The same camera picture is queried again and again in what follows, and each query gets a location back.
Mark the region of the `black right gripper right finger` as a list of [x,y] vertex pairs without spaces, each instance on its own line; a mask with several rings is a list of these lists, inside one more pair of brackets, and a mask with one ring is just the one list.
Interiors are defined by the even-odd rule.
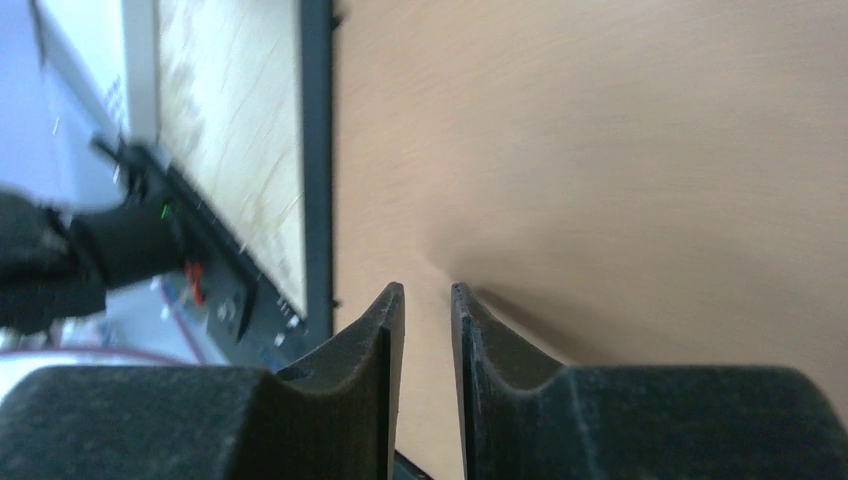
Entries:
[[847,475],[846,430],[794,369],[565,365],[463,283],[451,323],[469,479]]

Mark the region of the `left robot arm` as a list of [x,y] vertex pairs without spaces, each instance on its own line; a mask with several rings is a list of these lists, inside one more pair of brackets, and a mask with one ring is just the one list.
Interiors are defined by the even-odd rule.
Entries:
[[164,170],[140,145],[94,149],[114,161],[127,193],[100,211],[63,211],[1,192],[1,325],[21,335],[106,307],[109,291],[179,270],[186,242]]

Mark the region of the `black picture frame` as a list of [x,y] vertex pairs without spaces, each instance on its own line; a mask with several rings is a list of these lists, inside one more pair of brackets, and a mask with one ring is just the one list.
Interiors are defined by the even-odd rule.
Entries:
[[306,341],[311,348],[333,335],[335,311],[334,28],[331,1],[300,3]]

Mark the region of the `brown frame backing board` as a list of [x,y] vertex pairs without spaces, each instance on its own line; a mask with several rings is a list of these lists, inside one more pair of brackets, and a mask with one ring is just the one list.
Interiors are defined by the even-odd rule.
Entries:
[[843,1],[343,1],[339,324],[404,285],[398,449],[463,475],[450,289],[577,363],[847,411]]

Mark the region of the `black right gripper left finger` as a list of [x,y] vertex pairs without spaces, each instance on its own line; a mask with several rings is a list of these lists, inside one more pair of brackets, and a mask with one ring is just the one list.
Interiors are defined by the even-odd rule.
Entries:
[[389,479],[404,290],[290,366],[50,366],[1,405],[5,479]]

